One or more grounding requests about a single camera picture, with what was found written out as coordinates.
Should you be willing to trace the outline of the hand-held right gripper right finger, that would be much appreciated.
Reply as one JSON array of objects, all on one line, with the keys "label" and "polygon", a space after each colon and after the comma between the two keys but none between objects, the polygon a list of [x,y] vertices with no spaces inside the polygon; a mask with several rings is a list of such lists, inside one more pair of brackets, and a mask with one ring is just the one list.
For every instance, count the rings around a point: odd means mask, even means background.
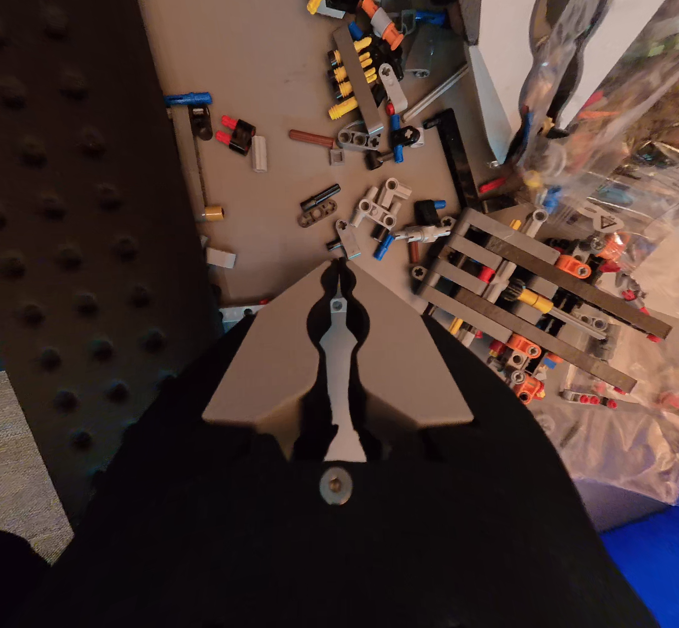
[{"label": "hand-held right gripper right finger", "polygon": [[423,318],[350,260],[339,261],[346,327],[355,338],[348,403],[367,459],[382,459],[420,430],[470,424],[474,415]]}]

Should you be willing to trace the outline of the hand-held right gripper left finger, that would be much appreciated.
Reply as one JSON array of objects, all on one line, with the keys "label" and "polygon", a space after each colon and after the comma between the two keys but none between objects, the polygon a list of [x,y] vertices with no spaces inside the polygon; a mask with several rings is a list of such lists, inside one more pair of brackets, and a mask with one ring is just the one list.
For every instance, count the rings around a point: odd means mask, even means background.
[{"label": "hand-held right gripper left finger", "polygon": [[325,459],[337,426],[320,340],[340,262],[320,266],[262,307],[216,387],[202,419],[270,434],[289,459]]}]

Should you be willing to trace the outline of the thin grey toy liftarm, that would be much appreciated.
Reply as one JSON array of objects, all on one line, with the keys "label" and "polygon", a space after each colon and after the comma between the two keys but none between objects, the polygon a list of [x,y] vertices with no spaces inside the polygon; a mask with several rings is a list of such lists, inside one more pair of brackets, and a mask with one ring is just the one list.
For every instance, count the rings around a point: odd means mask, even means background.
[{"label": "thin grey toy liftarm", "polygon": [[351,355],[356,338],[346,325],[347,302],[337,292],[330,303],[331,327],[323,336],[327,365],[327,390],[332,422],[337,432],[327,451],[327,461],[365,462],[366,455],[355,431],[349,408],[349,377]]}]

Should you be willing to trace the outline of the pile of toy bricks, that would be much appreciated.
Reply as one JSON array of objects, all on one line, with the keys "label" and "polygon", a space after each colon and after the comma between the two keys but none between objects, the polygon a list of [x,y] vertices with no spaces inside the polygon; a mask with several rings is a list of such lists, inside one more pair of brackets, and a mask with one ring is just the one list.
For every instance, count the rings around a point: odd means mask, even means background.
[{"label": "pile of toy bricks", "polygon": [[[213,137],[182,146],[195,161],[191,204],[224,211],[200,223],[208,247],[234,254],[210,277],[236,295],[282,293],[310,271],[346,259],[395,292],[411,293],[407,238],[377,259],[382,237],[416,224],[415,202],[461,204],[436,127],[454,111],[469,169],[480,184],[493,168],[471,73],[404,121],[405,113],[465,63],[464,41],[439,31],[429,79],[396,78],[393,56],[359,9],[371,45],[357,53],[344,19],[310,14],[309,0],[138,0],[164,95],[206,91]],[[399,96],[408,106],[390,115]]]}]

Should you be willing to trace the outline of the long grey toy beam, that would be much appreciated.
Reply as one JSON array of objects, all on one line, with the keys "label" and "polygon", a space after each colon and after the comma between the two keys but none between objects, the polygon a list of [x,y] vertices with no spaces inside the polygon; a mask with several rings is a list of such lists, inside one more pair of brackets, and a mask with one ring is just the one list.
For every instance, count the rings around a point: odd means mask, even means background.
[{"label": "long grey toy beam", "polygon": [[256,315],[265,306],[270,304],[271,301],[271,299],[263,299],[253,304],[220,307],[219,313],[221,314],[224,332],[227,333],[242,319]]}]

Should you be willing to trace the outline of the crumpled clear bag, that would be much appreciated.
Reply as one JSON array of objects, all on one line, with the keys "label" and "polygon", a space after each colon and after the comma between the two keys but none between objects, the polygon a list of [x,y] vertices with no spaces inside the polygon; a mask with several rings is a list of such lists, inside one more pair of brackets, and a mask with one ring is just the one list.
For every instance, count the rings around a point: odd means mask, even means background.
[{"label": "crumpled clear bag", "polygon": [[528,406],[573,480],[677,506],[678,410],[598,393],[576,374],[558,364],[547,372],[544,397]]}]

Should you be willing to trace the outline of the black perforated board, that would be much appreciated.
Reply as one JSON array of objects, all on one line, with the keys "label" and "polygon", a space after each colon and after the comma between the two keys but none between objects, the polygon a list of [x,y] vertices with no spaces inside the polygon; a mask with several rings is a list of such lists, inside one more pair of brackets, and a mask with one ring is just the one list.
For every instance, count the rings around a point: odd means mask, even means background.
[{"label": "black perforated board", "polygon": [[1,0],[1,359],[76,523],[220,333],[137,0]]}]

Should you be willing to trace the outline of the blue plastic bin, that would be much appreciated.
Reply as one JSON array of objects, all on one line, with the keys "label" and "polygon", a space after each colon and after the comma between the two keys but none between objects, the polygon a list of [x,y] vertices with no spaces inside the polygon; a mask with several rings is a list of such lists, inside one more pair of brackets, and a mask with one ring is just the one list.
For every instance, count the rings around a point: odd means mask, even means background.
[{"label": "blue plastic bin", "polygon": [[662,627],[678,626],[678,507],[604,532],[607,551]]}]

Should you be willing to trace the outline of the black toy frame assembly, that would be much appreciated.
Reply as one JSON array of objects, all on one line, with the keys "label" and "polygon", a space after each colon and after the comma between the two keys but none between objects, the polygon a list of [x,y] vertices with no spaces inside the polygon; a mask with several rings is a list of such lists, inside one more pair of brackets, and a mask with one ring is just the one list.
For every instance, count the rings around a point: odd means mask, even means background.
[{"label": "black toy frame assembly", "polygon": [[524,404],[544,397],[557,370],[571,404],[677,409],[678,327],[650,309],[632,273],[638,236],[599,207],[577,211],[572,233],[542,239],[548,220],[544,208],[508,224],[466,208],[409,231],[412,246],[437,240],[428,265],[412,267],[417,293],[460,344],[483,340],[488,367]]}]

